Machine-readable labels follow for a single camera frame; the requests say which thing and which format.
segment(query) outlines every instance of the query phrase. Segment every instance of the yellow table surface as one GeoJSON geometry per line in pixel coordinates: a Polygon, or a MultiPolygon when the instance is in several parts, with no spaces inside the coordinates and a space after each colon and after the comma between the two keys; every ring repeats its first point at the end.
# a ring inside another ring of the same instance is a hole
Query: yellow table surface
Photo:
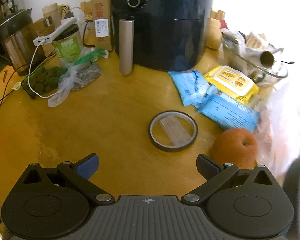
{"type": "MultiPolygon", "coordinates": [[[[206,49],[195,67],[206,73],[218,65],[218,51],[206,49]]],[[[99,170],[90,179],[116,198],[129,195],[177,195],[205,182],[196,170],[196,158],[206,153],[222,132],[213,121],[184,107],[166,72],[135,65],[123,76],[117,55],[100,59],[102,74],[87,87],[73,91],[61,105],[50,108],[47,99],[31,99],[20,88],[0,109],[0,208],[11,188],[32,162],[56,167],[96,153],[99,170]],[[198,124],[198,137],[177,153],[157,149],[149,140],[151,119],[166,110],[183,111],[198,124]]],[[[13,72],[11,66],[6,68],[13,72]]],[[[0,98],[5,84],[0,73],[0,98]]],[[[15,76],[7,91],[16,81],[15,76]]]]}

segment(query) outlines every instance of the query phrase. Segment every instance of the cardboard tube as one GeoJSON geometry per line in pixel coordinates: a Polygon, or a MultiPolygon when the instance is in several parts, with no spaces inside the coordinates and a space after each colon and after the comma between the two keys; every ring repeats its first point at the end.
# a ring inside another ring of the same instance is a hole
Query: cardboard tube
{"type": "Polygon", "coordinates": [[[133,69],[134,20],[119,21],[119,68],[123,75],[133,69]]]}
{"type": "Polygon", "coordinates": [[[269,50],[246,48],[245,58],[264,68],[271,68],[274,64],[274,56],[269,50]]]}

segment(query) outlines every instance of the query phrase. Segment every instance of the clear plastic piece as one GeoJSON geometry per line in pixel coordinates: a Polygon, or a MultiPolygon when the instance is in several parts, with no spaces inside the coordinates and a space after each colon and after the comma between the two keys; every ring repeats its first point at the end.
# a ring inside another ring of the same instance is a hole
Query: clear plastic piece
{"type": "Polygon", "coordinates": [[[183,127],[175,115],[169,115],[160,120],[160,125],[176,147],[181,147],[191,140],[188,131],[183,127]]]}

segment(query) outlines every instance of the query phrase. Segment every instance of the green container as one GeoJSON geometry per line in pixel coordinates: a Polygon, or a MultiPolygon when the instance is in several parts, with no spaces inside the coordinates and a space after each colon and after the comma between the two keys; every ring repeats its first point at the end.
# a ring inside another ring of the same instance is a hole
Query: green container
{"type": "Polygon", "coordinates": [[[82,39],[77,24],[72,24],[52,42],[58,57],[73,62],[80,57],[83,49],[82,39]]]}

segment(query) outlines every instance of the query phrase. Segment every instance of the electric kettle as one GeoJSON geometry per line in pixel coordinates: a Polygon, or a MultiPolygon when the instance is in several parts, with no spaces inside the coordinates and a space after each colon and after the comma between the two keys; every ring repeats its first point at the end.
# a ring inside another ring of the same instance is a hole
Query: electric kettle
{"type": "MultiPolygon", "coordinates": [[[[38,36],[31,18],[31,9],[21,9],[0,22],[0,42],[7,58],[0,54],[0,62],[12,65],[19,76],[28,74],[29,65],[34,54],[33,40],[38,36]]],[[[32,68],[35,69],[45,54],[42,47],[38,48],[32,68]]]]}

